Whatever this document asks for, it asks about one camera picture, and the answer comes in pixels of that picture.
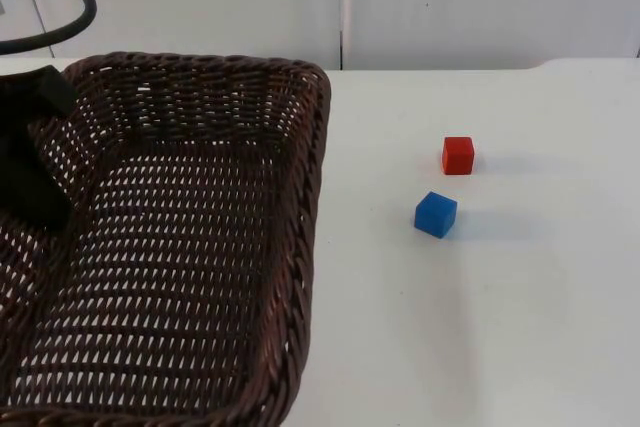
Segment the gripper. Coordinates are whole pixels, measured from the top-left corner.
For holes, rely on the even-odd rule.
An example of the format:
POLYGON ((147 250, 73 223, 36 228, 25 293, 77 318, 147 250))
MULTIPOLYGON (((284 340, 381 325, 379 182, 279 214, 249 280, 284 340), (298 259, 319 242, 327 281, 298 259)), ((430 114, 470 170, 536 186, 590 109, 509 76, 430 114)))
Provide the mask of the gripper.
POLYGON ((53 66, 1 77, 1 208, 38 227, 65 227, 71 202, 50 169, 52 118, 70 116, 77 93, 53 66))

